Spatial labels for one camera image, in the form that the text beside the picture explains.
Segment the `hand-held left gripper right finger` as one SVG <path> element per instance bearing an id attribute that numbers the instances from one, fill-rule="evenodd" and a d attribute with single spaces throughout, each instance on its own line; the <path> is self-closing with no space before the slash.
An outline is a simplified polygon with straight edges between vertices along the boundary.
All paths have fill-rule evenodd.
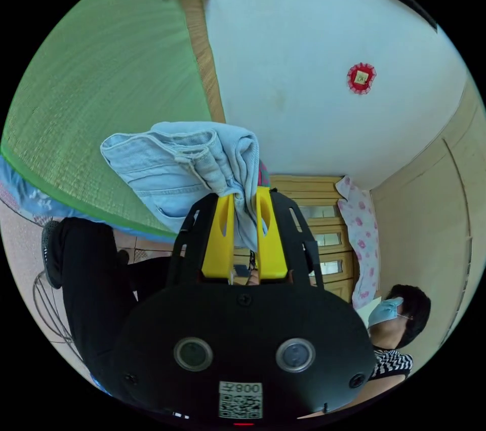
<path id="1" fill-rule="evenodd" d="M 256 263 L 259 273 L 259 280 L 284 280 L 287 277 L 288 269 L 270 190 L 257 190 L 256 211 L 258 246 Z"/>

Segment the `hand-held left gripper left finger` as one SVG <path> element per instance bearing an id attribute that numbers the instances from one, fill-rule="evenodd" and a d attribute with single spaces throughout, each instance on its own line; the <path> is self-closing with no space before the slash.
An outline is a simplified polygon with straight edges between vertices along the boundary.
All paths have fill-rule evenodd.
<path id="1" fill-rule="evenodd" d="M 234 196 L 218 197 L 201 271 L 208 280 L 233 281 Z"/>

